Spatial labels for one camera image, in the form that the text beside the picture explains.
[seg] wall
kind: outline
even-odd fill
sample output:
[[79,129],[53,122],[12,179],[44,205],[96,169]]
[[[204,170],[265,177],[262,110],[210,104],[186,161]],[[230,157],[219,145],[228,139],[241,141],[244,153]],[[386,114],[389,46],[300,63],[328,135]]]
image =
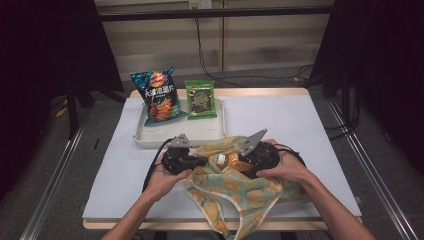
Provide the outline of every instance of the wall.
[[[99,13],[186,10],[188,1],[98,0]],[[213,0],[213,8],[332,5],[332,0]],[[328,15],[199,19],[209,72],[300,66],[315,61]],[[175,66],[201,73],[194,19],[107,22],[104,28],[122,80],[132,71]]]

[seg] snack bag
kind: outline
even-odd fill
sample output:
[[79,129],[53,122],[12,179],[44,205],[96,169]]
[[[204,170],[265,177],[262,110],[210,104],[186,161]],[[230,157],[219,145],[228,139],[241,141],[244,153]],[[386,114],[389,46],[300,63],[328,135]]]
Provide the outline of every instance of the snack bag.
[[188,80],[187,89],[188,119],[216,118],[213,80]]
[[172,80],[174,68],[170,67],[162,73],[133,72],[131,79],[143,97],[147,107],[147,120],[144,126],[163,122],[187,115],[181,111],[177,89]]

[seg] plastic tray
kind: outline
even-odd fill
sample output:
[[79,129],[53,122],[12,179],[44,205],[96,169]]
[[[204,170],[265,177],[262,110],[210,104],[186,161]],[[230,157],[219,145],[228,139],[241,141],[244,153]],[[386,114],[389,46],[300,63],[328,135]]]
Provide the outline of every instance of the plastic tray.
[[[180,98],[181,110],[187,112],[187,99]],[[147,107],[143,103],[140,121],[134,141],[142,148],[157,149],[169,138],[184,133],[193,147],[207,144],[225,137],[224,102],[215,98],[216,118],[188,120],[187,116],[166,122],[144,126],[147,119]]]

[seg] forearm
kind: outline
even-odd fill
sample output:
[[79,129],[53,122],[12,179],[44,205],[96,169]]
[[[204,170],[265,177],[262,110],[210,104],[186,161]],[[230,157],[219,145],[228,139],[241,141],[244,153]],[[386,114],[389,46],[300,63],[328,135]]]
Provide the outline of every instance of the forearm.
[[143,193],[125,216],[110,230],[103,239],[133,239],[150,208],[155,203],[148,193]]
[[334,239],[374,239],[371,233],[312,173],[303,181]]

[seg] cloth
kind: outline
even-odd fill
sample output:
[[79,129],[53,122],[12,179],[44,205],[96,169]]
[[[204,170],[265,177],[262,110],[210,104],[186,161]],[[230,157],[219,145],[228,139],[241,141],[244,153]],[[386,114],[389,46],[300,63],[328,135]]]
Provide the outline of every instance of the cloth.
[[[277,201],[288,202],[305,199],[303,188],[296,183],[278,178],[250,179],[231,167],[222,171],[217,166],[219,154],[240,153],[245,137],[227,137],[199,147],[195,155],[209,158],[204,167],[197,167],[184,186],[200,208],[211,228],[227,240],[243,239],[253,233],[263,222]],[[240,226],[232,234],[226,224],[216,196],[229,200],[240,214]]]

